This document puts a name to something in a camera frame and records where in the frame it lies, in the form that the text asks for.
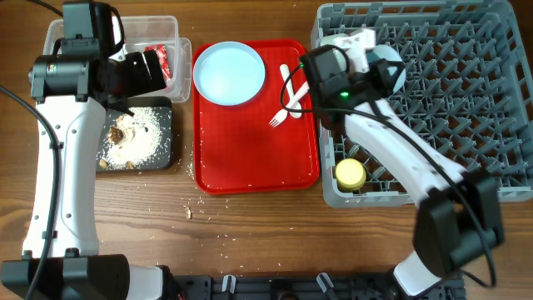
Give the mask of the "red sauce packet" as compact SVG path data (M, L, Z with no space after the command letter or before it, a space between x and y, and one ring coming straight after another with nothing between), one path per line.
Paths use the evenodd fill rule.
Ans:
M166 82L172 79L170 66L167 59L167 50L163 44L151 45L144 47L145 51L154 51L158 57L160 67L162 69L163 77Z

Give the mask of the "mint green bowl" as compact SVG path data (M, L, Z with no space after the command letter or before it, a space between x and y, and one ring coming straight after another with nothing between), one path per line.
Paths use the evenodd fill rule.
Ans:
M342 71L346 71L349 68L348 72L352 73L353 63L351 62L351 49L354 46L354 42L351 40L351 36L345 33L339 33L331 36L325 36L320 41L320 46L333 45L342 49L340 52L338 49L333 49L332 52L336 59L336 62L339 65L339 68Z

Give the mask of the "light blue plate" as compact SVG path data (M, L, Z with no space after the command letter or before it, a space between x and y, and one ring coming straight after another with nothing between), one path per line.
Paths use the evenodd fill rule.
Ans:
M236 106L250 101L266 81L259 53L242 42L218 42L203 50L194 63L193 82L210 103Z

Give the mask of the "yellow plastic cup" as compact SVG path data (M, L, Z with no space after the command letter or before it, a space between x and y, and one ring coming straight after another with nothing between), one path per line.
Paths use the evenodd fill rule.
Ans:
M335 178L338 188L343 192L360 189L366 182L366 169L354 158L345 158L335 166Z

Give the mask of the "white plastic fork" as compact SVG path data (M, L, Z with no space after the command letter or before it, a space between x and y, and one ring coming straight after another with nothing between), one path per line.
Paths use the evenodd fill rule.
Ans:
M294 106L294 104L298 103L300 99L303 98L309 92L309 89L310 87L309 87L308 82L304 82L301 85L301 87L298 89L296 94L290 98L288 104L283 109L281 109L280 111L276 113L276 115L269 122L269 125L275 128L279 126L281 123L283 123L285 119L287 118L288 113L292 110L292 107Z

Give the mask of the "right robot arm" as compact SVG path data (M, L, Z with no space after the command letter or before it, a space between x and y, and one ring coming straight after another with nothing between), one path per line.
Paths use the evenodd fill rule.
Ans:
M324 127L341 127L416 205L414 250L392 270L402 297L421 297L480 256L494 287L491 250L505 241L496 180L440 154L395 114L387 99L406 79L398 52L378 45L357 54L326 45L301 56L300 64Z

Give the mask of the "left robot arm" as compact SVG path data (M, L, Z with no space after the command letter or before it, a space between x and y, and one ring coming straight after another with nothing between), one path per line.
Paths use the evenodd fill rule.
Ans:
M29 73L26 109L40 131L32 220L18 260L1 266L2 285L25 299L176 299L166 266L140 267L102 255L94 217L100 134L108 110L166 86L157 55L133 52L121 17L105 2L68 1L64 35Z

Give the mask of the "food waste pile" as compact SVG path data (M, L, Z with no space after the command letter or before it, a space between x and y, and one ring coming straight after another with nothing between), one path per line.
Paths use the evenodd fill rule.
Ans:
M133 107L133 115L113 120L103 140L97 163L103 170L133 170L149 163L163 142L162 127L154 107Z

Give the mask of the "grey dishwasher rack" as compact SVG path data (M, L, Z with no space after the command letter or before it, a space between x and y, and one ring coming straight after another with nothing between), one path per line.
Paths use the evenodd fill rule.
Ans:
M406 81L396 115L440 154L484 169L504 203L532 197L532 75L507 1L326 3L311 45L371 28L397 50Z

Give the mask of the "clear plastic bin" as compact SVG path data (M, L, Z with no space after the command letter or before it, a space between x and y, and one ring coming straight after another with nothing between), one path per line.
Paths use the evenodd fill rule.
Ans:
M184 103L191 91L192 45L178 34L178 22L173 16L133 16L121 19L126 39L121 52L112 56L122 61L133 52L143 52L146 48L163 46L167 53L170 78L167 86L148 97L163 96L174 103Z

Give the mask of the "black plastic tray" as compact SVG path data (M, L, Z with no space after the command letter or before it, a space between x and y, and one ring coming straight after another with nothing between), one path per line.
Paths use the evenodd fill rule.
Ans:
M157 155L148 163L145 163L138 169L133 170L103 170L98 166L97 157L103 150L103 140L107 133L107 130L113 123L113 120L119 117L123 112L109 110L107 111L104 127L102 129L100 142L96 156L96 170L99 173L104 172L143 172L167 168L171 164L172 160L172 102L166 97L133 97L129 98L125 102L127 108L131 112L131 108L155 108L158 113L158 122L163 131L163 142L157 151Z

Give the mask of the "red serving tray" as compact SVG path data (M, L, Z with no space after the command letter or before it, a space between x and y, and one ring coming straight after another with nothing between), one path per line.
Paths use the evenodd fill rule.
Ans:
M297 67L306 53L294 39L249 41L266 67L266 81L250 101L221 106L192 88L193 172L209 194L310 187L319 177L315 118L308 112L278 127L270 120L287 103L279 67Z

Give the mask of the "food scrap on table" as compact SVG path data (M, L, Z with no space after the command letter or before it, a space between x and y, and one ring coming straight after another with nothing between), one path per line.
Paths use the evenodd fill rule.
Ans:
M185 207L185 216L186 216L186 219L192 218L192 210L189 207Z

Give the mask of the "black mounting rail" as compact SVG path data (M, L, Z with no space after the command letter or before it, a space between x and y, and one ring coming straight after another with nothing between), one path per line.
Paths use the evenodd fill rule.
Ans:
M191 300L381 300L409 299L389 273L333 277L225 277L175 276L182 292Z

